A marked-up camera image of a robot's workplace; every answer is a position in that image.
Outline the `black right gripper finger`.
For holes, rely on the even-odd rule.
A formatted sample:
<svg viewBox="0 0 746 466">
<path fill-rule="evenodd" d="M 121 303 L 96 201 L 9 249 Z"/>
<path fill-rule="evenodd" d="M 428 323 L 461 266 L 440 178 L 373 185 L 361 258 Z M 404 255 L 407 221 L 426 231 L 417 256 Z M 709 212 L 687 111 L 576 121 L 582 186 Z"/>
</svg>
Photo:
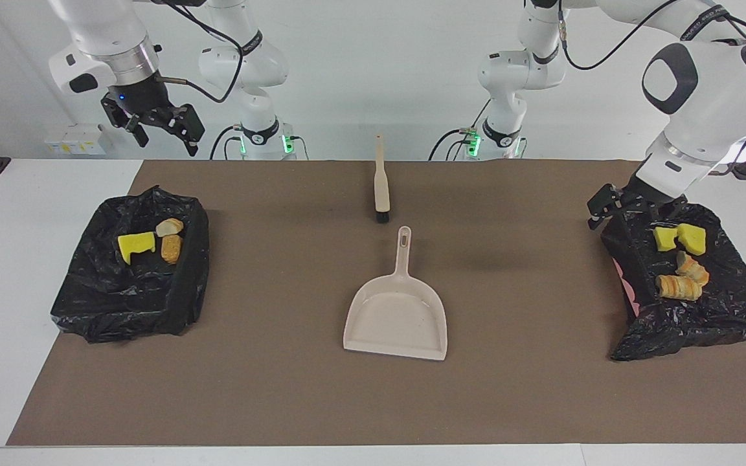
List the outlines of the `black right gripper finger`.
<svg viewBox="0 0 746 466">
<path fill-rule="evenodd" d="M 140 123 L 139 115 L 131 115 L 124 124 L 124 130 L 133 136 L 140 148 L 145 148 L 149 142 L 148 135 Z"/>
<path fill-rule="evenodd" d="M 198 142 L 205 134 L 205 126 L 199 118 L 198 112 L 192 104 L 184 104 L 171 108 L 172 135 L 183 142 L 189 157 L 195 157 L 198 153 Z"/>
</svg>

